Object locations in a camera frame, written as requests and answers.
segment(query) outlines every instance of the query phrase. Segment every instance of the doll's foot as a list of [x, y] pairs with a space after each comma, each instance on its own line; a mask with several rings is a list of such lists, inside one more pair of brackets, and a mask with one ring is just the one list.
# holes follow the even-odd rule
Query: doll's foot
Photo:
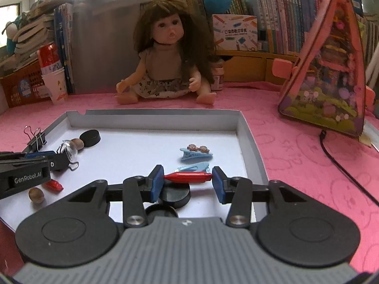
[[134, 92], [126, 92], [115, 96], [119, 104], [135, 104], [138, 102], [138, 96]]
[[200, 104], [213, 104], [216, 99], [216, 93], [201, 94], [196, 98], [196, 102]]

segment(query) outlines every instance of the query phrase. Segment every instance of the floral skirt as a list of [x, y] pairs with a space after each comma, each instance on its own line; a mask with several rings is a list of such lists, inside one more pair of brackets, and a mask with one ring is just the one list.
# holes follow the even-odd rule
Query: floral skirt
[[180, 78], [157, 81], [146, 74], [131, 88], [142, 98], [176, 98], [187, 94], [190, 91], [189, 86], [189, 81], [184, 82]]

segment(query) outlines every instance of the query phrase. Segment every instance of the beige top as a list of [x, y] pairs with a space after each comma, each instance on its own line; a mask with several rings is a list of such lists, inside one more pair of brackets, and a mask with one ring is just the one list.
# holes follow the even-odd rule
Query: beige top
[[139, 53], [149, 78], [157, 81], [181, 78], [178, 44], [158, 44]]

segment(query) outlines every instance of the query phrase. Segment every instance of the doll's face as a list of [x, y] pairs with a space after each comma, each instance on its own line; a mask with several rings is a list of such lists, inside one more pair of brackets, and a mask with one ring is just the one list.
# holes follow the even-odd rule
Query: doll's face
[[179, 15], [158, 20], [153, 24], [152, 38], [160, 44], [174, 44], [184, 35]]

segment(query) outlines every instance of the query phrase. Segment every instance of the brown hair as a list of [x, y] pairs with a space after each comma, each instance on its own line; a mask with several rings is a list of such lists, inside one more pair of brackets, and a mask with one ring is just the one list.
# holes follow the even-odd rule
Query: brown hair
[[189, 69], [196, 66], [203, 77], [213, 83], [210, 62], [215, 61], [215, 44], [205, 18], [192, 14], [180, 0], [154, 0], [143, 11], [134, 30], [134, 46], [138, 53], [152, 47], [151, 29], [155, 22], [178, 14], [183, 25], [181, 72], [190, 78]]

